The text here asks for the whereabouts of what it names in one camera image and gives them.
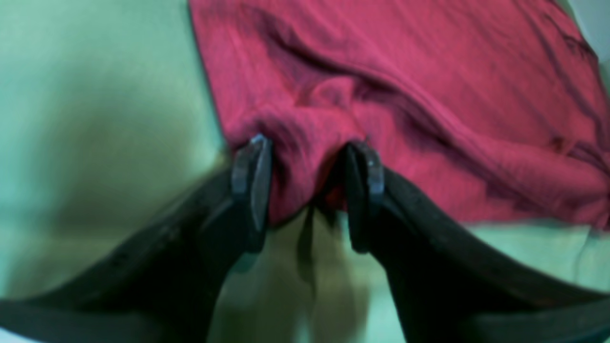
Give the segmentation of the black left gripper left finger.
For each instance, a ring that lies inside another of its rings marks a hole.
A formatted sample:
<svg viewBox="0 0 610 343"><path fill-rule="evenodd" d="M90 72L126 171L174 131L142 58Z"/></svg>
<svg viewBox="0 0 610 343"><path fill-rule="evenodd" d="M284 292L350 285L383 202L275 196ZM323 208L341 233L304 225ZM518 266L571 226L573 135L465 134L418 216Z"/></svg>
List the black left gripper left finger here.
<svg viewBox="0 0 610 343"><path fill-rule="evenodd" d="M272 141L63 286L1 302L1 328L40 343L203 343L231 267L265 243Z"/></svg>

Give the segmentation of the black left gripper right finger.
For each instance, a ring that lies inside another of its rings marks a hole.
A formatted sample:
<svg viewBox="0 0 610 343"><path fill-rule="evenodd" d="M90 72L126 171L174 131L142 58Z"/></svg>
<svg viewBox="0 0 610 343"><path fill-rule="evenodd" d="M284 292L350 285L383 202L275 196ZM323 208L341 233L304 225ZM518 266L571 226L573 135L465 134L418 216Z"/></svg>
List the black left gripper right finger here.
<svg viewBox="0 0 610 343"><path fill-rule="evenodd" d="M384 268L409 343L603 343L609 295L473 236L363 142L344 152L349 236Z"/></svg>

